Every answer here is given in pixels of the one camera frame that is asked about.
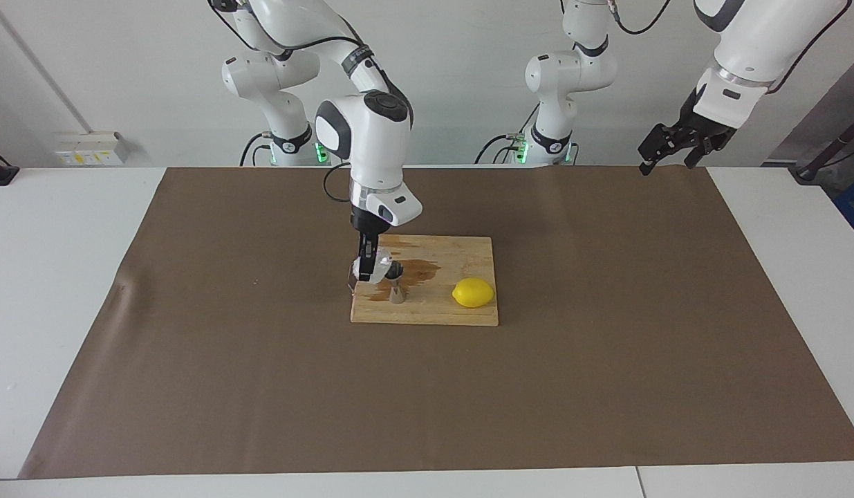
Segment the black pole stand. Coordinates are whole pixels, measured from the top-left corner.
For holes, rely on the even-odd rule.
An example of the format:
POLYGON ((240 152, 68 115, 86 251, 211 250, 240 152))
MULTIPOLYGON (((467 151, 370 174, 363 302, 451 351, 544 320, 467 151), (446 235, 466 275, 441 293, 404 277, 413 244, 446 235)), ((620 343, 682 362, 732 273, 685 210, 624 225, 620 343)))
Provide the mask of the black pole stand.
POLYGON ((843 151, 854 140, 854 122, 851 123, 843 133, 838 135, 836 139, 825 146, 810 162, 805 166, 796 166, 794 176, 804 182, 810 182, 815 179, 816 174, 822 168, 830 166, 839 152, 843 151))

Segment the steel double jigger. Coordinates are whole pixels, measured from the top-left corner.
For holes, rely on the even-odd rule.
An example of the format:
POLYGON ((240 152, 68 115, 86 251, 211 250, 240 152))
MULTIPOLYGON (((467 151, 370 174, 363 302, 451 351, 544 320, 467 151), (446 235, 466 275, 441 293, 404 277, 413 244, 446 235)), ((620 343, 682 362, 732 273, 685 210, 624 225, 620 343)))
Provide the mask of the steel double jigger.
POLYGON ((404 274, 404 266, 400 261, 392 261, 385 275, 386 280, 391 284, 391 292, 389 293, 389 302, 392 304, 404 303, 407 299, 405 290, 402 289, 401 277, 404 274))

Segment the clear faceted glass cup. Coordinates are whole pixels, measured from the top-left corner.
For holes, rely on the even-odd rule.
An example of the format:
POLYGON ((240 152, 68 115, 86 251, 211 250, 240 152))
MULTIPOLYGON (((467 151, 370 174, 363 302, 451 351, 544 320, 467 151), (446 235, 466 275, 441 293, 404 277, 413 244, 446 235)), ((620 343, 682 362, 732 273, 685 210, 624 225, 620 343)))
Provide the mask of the clear faceted glass cup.
POLYGON ((375 261, 373 265, 373 270, 371 274, 367 278, 362 278, 362 257, 357 257, 352 262, 348 283, 355 287, 358 282, 366 282, 368 284, 378 284, 380 281, 385 278, 387 271, 391 268, 393 259, 391 253, 386 251, 383 247, 379 248, 379 251, 376 253, 375 261))

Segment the wooden cutting board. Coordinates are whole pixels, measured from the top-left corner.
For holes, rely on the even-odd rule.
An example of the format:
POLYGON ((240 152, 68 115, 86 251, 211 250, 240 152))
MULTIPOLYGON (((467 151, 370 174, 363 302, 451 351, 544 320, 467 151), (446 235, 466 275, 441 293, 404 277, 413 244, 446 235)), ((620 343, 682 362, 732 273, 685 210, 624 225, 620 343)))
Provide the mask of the wooden cutting board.
POLYGON ((452 297, 458 281, 468 277, 496 286, 489 237, 382 235, 378 254, 404 268, 399 286, 405 301, 391 303, 392 285, 387 280, 359 283, 352 293, 354 324, 499 325, 496 299, 480 308, 465 308, 452 297))

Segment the white wall socket box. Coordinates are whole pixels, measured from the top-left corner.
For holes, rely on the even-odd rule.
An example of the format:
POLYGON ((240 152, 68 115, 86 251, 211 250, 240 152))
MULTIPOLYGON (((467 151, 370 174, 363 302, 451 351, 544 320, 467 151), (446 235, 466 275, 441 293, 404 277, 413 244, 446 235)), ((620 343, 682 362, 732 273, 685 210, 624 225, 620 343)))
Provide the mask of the white wall socket box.
POLYGON ((129 160, 126 142, 117 132, 55 133, 53 153, 67 167, 119 167, 129 160))

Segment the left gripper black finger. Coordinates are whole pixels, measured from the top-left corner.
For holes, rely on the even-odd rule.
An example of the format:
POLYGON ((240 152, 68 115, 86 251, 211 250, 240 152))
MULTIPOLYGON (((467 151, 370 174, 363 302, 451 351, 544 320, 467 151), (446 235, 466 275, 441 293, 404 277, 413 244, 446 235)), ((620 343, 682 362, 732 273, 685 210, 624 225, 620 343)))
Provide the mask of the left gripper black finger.
POLYGON ((698 162, 705 156, 708 156, 714 151, 723 150, 727 143, 733 139, 735 131, 726 131, 717 133, 713 136, 697 135, 694 147, 691 149, 684 160, 684 165, 688 168, 695 168, 698 162))
POLYGON ((661 160, 676 154, 682 148, 680 135, 682 135, 682 127, 677 124, 667 126, 658 123, 652 127, 638 146, 638 153, 642 158, 639 170, 643 176, 648 176, 661 160))

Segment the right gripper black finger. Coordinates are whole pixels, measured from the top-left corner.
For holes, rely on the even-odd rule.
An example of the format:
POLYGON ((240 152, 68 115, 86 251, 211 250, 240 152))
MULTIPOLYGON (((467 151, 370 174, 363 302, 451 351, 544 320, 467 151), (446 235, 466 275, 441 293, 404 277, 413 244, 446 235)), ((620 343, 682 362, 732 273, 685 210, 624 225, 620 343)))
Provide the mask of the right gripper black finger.
POLYGON ((358 242, 358 281, 371 281, 377 253, 378 237, 376 235, 360 235, 360 242, 358 242))

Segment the yellow lemon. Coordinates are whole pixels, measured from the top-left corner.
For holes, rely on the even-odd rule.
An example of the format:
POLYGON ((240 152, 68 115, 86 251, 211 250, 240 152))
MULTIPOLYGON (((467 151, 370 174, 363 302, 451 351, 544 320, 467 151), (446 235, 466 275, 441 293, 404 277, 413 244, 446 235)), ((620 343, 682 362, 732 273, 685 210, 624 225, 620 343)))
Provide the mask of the yellow lemon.
POLYGON ((480 308, 486 306, 495 297, 495 290, 484 279, 467 277, 455 284, 452 297, 459 306, 464 308, 480 308))

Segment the brown paper table mat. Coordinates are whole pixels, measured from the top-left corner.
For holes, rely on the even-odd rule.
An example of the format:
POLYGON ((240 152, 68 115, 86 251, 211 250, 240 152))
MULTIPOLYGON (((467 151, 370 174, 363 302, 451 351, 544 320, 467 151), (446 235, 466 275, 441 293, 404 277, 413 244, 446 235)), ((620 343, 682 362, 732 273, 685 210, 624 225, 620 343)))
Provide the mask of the brown paper table mat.
POLYGON ((22 479, 852 461, 708 172, 415 169, 490 237, 499 325, 352 324, 322 171, 171 168, 22 479))

